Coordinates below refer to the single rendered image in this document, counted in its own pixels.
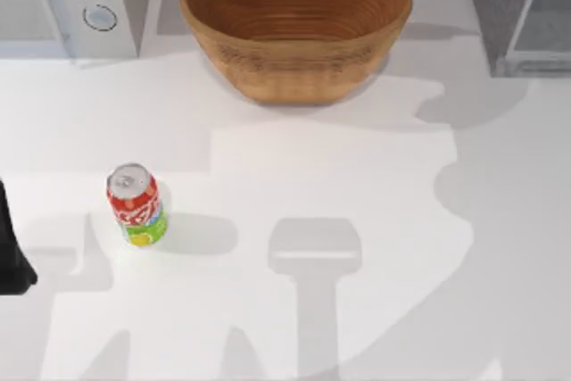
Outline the pale microwave oven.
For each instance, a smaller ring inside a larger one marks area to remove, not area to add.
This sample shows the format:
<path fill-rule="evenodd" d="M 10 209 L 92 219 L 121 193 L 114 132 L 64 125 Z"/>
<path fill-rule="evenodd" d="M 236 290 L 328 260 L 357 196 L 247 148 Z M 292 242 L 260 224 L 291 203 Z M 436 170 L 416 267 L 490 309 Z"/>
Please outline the pale microwave oven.
<path fill-rule="evenodd" d="M 111 8 L 117 26 L 108 32 L 88 27 L 82 12 L 92 5 Z M 0 0 L 0 59 L 136 58 L 149 0 Z"/>

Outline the round microwave knob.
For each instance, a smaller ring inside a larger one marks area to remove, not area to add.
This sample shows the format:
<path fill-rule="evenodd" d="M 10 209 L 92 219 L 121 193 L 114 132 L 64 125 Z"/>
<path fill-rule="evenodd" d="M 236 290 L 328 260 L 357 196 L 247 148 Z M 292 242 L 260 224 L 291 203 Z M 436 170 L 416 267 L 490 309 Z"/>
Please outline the round microwave knob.
<path fill-rule="evenodd" d="M 86 7 L 82 12 L 82 16 L 89 28 L 99 32 L 111 31 L 118 24 L 115 12 L 102 4 Z"/>

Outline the red and green can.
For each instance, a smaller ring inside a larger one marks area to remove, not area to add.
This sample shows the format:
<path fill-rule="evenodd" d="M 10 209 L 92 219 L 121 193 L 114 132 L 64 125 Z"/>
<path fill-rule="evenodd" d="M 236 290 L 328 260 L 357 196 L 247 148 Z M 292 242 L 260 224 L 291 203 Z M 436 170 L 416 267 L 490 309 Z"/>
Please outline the red and green can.
<path fill-rule="evenodd" d="M 106 196 L 131 245 L 147 247 L 164 237 L 167 215 L 157 181 L 146 167 L 130 162 L 115 168 L 106 179 Z"/>

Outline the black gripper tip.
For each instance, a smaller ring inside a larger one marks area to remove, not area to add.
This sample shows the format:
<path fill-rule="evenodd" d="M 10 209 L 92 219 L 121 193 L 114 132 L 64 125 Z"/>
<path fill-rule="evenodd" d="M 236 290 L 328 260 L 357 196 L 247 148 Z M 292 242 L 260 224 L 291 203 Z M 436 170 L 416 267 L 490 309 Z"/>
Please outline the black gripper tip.
<path fill-rule="evenodd" d="M 37 273 L 14 233 L 4 182 L 0 179 L 0 295 L 25 294 L 37 280 Z"/>

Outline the brown woven basket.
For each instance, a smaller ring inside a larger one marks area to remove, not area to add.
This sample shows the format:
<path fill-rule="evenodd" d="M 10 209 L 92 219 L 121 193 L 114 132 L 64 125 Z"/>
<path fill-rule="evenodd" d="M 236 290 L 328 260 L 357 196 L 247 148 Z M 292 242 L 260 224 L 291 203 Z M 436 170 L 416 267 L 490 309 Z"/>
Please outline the brown woven basket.
<path fill-rule="evenodd" d="M 413 0 L 179 0 L 214 68 L 260 104 L 331 104 L 379 69 Z"/>

